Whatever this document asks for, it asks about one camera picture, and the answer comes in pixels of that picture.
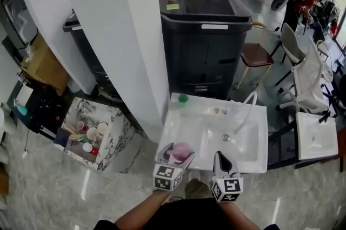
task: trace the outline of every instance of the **brown box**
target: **brown box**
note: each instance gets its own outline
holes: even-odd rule
[[[57,90],[58,94],[62,94],[66,89],[70,76],[40,34],[36,37],[32,47],[34,57],[28,62],[24,59],[21,64],[22,70],[27,77],[49,84]]]
[[[9,175],[5,170],[4,164],[0,163],[0,195],[8,195],[9,194]]]

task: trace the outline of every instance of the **black shirt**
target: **black shirt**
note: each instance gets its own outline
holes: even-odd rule
[[[162,205],[142,228],[146,229],[229,229],[230,225],[215,199],[179,200]],[[110,221],[100,220],[94,230],[119,230]],[[279,230],[276,225],[265,230]]]

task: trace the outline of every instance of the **white sink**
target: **white sink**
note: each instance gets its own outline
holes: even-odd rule
[[[267,108],[255,105],[244,127],[234,134],[251,105],[188,96],[185,104],[173,93],[158,146],[186,142],[196,152],[190,168],[212,171],[214,155],[223,151],[232,156],[242,173],[264,173],[268,162]]]
[[[336,124],[334,118],[319,123],[322,116],[298,112],[299,160],[315,159],[338,154]]]

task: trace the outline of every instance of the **curved white faucet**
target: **curved white faucet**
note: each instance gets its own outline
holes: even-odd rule
[[[239,107],[242,108],[249,100],[251,97],[254,97],[253,100],[252,100],[252,104],[251,104],[251,107],[249,109],[249,112],[248,114],[246,115],[245,119],[243,120],[243,122],[240,124],[240,126],[238,126],[236,129],[233,130],[233,134],[237,134],[242,128],[243,126],[245,125],[245,122],[246,120],[248,119],[249,115],[250,115],[250,112],[252,111],[252,108],[254,108],[254,105],[256,105],[256,102],[257,102],[257,93],[254,91],[252,92],[251,94],[249,94],[249,96],[246,98],[246,100],[241,104],[241,106]]]

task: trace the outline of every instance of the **white pillar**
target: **white pillar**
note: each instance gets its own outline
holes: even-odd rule
[[[24,1],[51,51],[82,91],[90,94],[96,84],[95,78],[72,35],[62,29],[67,17],[72,13],[70,0]]]
[[[169,98],[158,0],[71,0],[95,54],[148,137]]]

